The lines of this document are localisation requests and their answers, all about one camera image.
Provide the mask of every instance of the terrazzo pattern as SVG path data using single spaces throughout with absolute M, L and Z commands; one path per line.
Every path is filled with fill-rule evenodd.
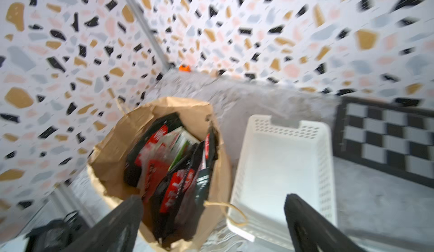
M 433 0 L 136 1 L 177 65 L 434 108 Z
M 125 0 L 1 3 L 0 242 L 162 77 Z

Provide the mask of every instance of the orange object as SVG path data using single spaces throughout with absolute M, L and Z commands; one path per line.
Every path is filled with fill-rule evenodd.
M 190 66 L 189 65 L 180 65 L 179 66 L 179 71 L 183 71 L 183 72 L 191 72 Z

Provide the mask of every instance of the brown paper bag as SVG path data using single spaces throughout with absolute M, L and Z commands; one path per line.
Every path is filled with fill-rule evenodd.
M 139 190 L 123 182 L 125 160 L 128 152 L 138 142 L 155 119 L 178 112 L 185 128 L 199 140 L 204 140 L 208 130 L 208 119 L 213 121 L 219 132 L 218 159 L 214 164 L 211 178 L 209 201 L 228 202 L 231 193 L 231 163 L 227 157 L 222 136 L 215 119 L 213 108 L 207 102 L 189 98 L 166 97 L 135 108 L 118 121 L 104 140 L 94 147 L 88 160 L 88 174 L 95 190 L 112 208 Z M 152 234 L 150 210 L 144 206 L 143 222 L 138 235 L 142 236 L 155 251 L 166 251 Z M 200 217 L 196 235 L 191 241 L 178 240 L 171 245 L 171 251 L 199 249 L 217 223 L 223 218 L 218 206 L 205 208 Z

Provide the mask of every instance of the snack package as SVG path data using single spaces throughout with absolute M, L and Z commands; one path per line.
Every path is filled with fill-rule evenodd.
M 175 230 L 175 217 L 198 170 L 203 146 L 204 142 L 194 144 L 168 172 L 150 199 L 154 236 L 160 243 Z
M 200 216 L 205 209 L 203 202 L 208 198 L 214 161 L 217 159 L 218 142 L 217 131 L 210 122 L 198 171 L 184 195 L 175 218 L 176 230 L 184 240 L 194 236 Z
M 198 143 L 200 143 L 200 141 L 196 137 L 192 136 L 184 128 L 180 128 L 179 133 L 173 140 L 170 147 L 170 158 L 173 161 L 169 170 L 171 170 L 179 162 L 179 160 L 181 160 L 181 158 L 191 145 Z
M 199 140 L 183 127 L 179 127 L 163 136 L 157 144 L 144 146 L 137 159 L 142 160 L 142 176 L 139 186 L 143 188 L 140 195 L 145 203 L 149 201 L 167 172 L 179 162 L 194 143 L 199 143 Z
M 147 160 L 145 156 L 151 153 L 151 144 L 158 143 L 162 136 L 182 126 L 176 112 L 156 119 L 128 153 L 124 170 L 124 182 L 130 186 L 141 188 L 141 185 L 138 184 L 143 171 L 142 161 Z

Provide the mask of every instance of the black snack package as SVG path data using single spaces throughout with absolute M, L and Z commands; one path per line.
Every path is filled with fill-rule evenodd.
M 214 162 L 217 160 L 219 144 L 217 130 L 210 122 L 208 135 L 205 138 L 202 161 L 193 183 L 185 193 L 181 208 L 176 217 L 177 232 L 184 240 L 190 240 L 196 234 L 200 216 L 205 207 L 203 202 L 208 198 Z
M 194 150 L 192 158 L 189 163 L 189 167 L 187 168 L 184 174 L 184 181 L 182 183 L 182 187 L 178 189 L 178 196 L 176 198 L 175 204 L 170 211 L 169 218 L 166 221 L 165 233 L 163 234 L 163 240 L 174 233 L 175 231 L 175 219 L 180 211 L 181 203 L 184 199 L 185 194 L 191 187 L 194 177 L 196 176 L 196 172 L 198 171 L 199 165 L 202 160 L 202 154 L 204 150 L 205 142 L 202 141 L 198 144 L 197 148 Z
M 176 112 L 156 119 L 154 123 L 150 125 L 148 130 L 127 155 L 124 170 L 124 182 L 126 184 L 137 187 L 140 175 L 142 174 L 142 162 L 137 157 L 142 148 L 147 144 L 157 143 L 162 136 L 181 126 L 182 122 L 179 119 L 179 114 Z
M 154 236 L 157 240 L 166 236 L 166 223 L 175 210 L 179 196 L 185 192 L 183 191 L 185 181 L 189 176 L 190 183 L 193 180 L 194 173 L 190 172 L 190 169 L 193 152 L 197 147 L 198 144 L 194 144 L 185 156 L 167 173 L 149 200 Z

